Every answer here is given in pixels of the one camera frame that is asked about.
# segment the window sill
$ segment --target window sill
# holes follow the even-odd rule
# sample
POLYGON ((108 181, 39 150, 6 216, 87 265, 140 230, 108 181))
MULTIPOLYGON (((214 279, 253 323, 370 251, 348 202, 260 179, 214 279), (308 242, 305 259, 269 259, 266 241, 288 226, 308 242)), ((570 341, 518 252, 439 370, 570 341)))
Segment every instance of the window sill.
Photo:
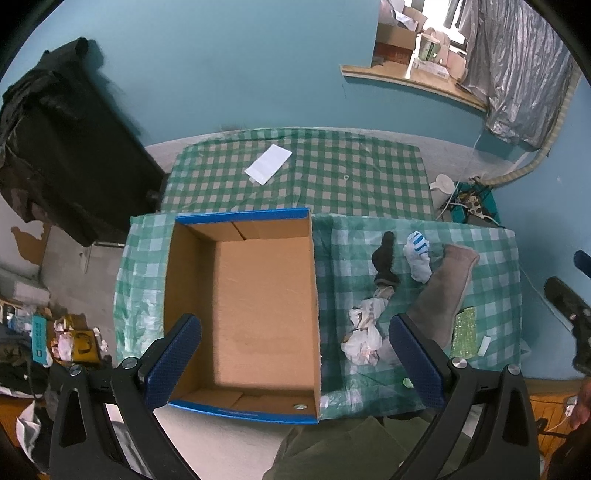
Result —
POLYGON ((406 85, 442 95, 482 112, 486 111, 486 105, 471 93, 458 87, 455 79, 451 77, 442 79, 424 70, 415 69, 410 65, 386 60, 383 65, 374 65, 369 68, 342 65, 340 71, 345 77, 406 85))

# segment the hose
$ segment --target hose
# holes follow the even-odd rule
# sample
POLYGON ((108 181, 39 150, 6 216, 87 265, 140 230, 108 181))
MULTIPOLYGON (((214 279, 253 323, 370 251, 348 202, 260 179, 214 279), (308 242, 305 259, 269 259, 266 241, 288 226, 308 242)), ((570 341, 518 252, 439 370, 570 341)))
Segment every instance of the hose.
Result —
POLYGON ((495 177, 493 179, 487 180, 475 179, 477 184, 488 187, 498 187, 505 183, 509 183, 510 181, 514 181, 520 179, 521 177, 524 177, 528 173, 534 171, 538 167, 538 165, 542 163, 543 159, 546 157, 546 155, 548 155, 550 147, 552 147, 552 145, 556 141, 556 138, 558 137, 558 134, 562 130, 562 125, 564 123, 564 118, 566 117, 566 112, 569 109, 570 101, 573 99, 574 91, 576 90, 577 85, 579 84, 579 79, 581 78, 581 69, 574 61, 573 64, 573 72, 569 79, 569 86, 567 87, 566 93, 564 94, 564 100, 562 102, 560 110, 558 111, 556 122, 554 122, 552 130, 544 140, 544 144, 538 150, 538 153, 536 153, 535 158, 525 167, 519 168, 505 175, 501 175, 500 177, 495 177))

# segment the gray sock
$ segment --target gray sock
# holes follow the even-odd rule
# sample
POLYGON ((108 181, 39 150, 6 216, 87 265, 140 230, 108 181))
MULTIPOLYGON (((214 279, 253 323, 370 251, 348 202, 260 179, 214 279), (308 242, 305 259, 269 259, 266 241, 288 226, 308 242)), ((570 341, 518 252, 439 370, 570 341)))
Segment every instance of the gray sock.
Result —
POLYGON ((462 306, 472 267, 480 255, 471 248, 445 245, 441 266, 433 272, 407 315, 427 338, 441 348, 452 341, 453 322, 462 306))

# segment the black jacket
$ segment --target black jacket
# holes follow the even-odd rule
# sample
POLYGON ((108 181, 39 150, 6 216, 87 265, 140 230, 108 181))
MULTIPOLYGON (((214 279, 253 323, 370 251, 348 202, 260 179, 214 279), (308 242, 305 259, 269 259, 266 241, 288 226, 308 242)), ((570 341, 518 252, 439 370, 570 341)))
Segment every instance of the black jacket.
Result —
POLYGON ((0 110, 0 193, 26 222, 57 225, 85 247, 124 242, 163 181, 90 82, 87 51, 85 38, 46 51, 0 110))

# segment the green packet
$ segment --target green packet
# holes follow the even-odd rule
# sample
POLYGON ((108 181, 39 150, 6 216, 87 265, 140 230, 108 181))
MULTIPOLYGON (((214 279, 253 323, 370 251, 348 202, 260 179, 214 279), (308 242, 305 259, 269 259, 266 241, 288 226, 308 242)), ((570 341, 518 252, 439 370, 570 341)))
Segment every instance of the green packet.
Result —
POLYGON ((452 358, 455 356, 472 358, 477 353, 476 309, 474 307, 468 307, 456 315, 450 356, 452 358))

